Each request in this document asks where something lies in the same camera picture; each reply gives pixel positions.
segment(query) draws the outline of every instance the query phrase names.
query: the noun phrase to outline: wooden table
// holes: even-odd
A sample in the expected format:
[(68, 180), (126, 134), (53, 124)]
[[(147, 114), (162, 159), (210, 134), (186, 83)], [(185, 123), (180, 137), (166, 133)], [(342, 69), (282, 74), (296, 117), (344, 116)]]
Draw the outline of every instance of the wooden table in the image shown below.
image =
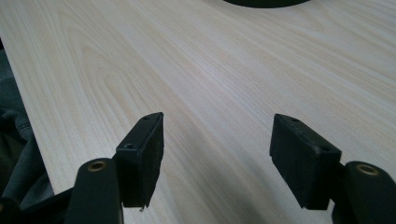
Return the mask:
[(126, 223), (331, 223), (299, 207), (269, 156), (273, 116), (301, 119), (396, 178), (396, 4), (313, 0), (0, 3), (0, 35), (55, 192), (165, 114), (151, 206)]

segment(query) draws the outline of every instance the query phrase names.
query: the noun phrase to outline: light wood surface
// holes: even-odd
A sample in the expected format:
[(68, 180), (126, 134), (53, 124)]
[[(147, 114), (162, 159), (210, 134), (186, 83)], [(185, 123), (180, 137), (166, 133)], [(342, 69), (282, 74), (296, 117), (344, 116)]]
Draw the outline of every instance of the light wood surface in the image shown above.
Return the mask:
[(396, 178), (396, 3), (220, 0), (0, 3), (0, 36), (56, 192), (162, 111), (165, 154), (125, 223), (332, 223), (269, 156), (275, 113)]

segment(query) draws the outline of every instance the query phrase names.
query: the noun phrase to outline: dark curved object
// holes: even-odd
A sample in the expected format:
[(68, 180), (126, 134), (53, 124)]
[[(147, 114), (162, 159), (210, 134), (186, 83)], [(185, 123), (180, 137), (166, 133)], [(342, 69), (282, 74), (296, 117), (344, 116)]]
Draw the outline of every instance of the dark curved object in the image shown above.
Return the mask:
[(291, 7), (309, 0), (224, 0), (228, 3), (238, 5), (241, 7), (261, 7), (261, 8), (274, 8), (274, 7)]

